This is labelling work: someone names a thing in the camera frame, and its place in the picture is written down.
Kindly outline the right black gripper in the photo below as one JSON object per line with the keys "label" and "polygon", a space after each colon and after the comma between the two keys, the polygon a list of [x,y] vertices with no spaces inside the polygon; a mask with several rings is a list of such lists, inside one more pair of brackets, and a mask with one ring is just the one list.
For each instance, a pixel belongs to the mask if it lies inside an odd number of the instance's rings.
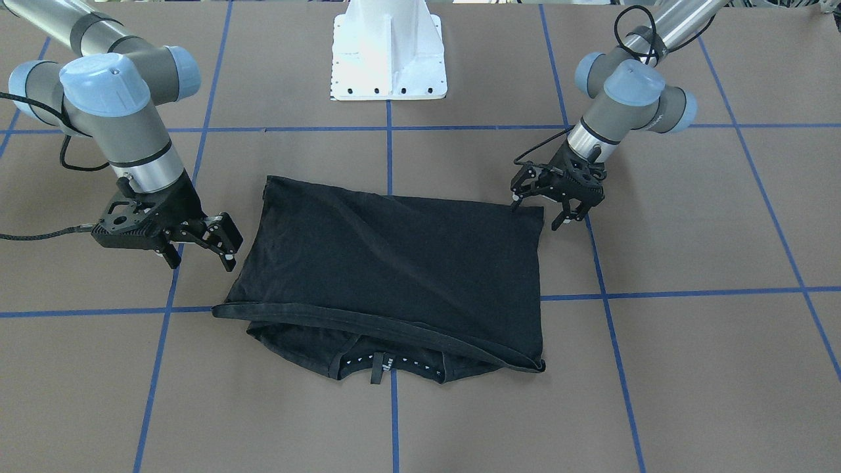
{"label": "right black gripper", "polygon": [[206,217],[189,174],[156,192],[135,191],[128,177],[116,184],[117,194],[92,230],[99,245],[155,250],[170,269],[178,269],[181,252],[172,241],[192,243],[216,254],[225,272],[233,272],[242,234],[227,212]]}

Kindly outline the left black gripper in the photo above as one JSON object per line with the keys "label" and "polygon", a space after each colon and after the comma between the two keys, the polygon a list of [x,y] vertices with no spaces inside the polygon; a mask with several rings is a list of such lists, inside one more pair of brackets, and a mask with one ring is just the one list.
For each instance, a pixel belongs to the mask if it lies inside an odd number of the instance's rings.
{"label": "left black gripper", "polygon": [[592,207],[604,200],[602,182],[606,179],[604,164],[581,158],[568,144],[558,148],[548,164],[536,164],[525,157],[546,144],[539,143],[514,159],[520,169],[511,179],[511,211],[516,212],[526,198],[544,196],[558,202],[561,212],[551,224],[557,231],[561,225],[583,221]]}

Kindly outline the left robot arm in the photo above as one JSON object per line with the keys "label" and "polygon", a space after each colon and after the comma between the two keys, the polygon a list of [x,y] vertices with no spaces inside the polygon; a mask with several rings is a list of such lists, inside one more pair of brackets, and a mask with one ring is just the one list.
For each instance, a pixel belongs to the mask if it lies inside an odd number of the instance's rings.
{"label": "left robot arm", "polygon": [[576,85],[592,100],[576,125],[560,132],[564,143],[546,164],[524,155],[514,162],[512,209],[529,197],[561,204],[553,229],[582,221],[604,200],[606,160],[630,131],[676,133],[696,119],[696,97],[666,83],[657,70],[669,54],[697,39],[725,6],[723,1],[665,1],[658,11],[607,53],[592,52],[576,67]]}

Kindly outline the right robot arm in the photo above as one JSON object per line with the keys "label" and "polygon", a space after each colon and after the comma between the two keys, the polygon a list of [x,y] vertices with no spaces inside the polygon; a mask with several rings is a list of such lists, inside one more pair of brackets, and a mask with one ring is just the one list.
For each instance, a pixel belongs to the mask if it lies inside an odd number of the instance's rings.
{"label": "right robot arm", "polygon": [[117,193],[99,221],[72,227],[105,248],[150,250],[177,269],[176,244],[201,246],[230,272],[243,238],[231,216],[209,216],[172,143],[158,106],[196,94],[196,60],[180,46],[155,46],[115,18],[81,1],[3,1],[2,8],[70,48],[66,64],[33,60],[16,67],[8,92],[17,108],[59,128],[92,138]]}

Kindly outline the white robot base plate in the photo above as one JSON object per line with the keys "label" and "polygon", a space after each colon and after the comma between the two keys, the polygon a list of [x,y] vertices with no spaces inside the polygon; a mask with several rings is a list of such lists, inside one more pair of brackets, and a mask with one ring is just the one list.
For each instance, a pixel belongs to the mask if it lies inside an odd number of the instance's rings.
{"label": "white robot base plate", "polygon": [[351,1],[333,20],[330,99],[447,96],[442,22],[424,1]]}

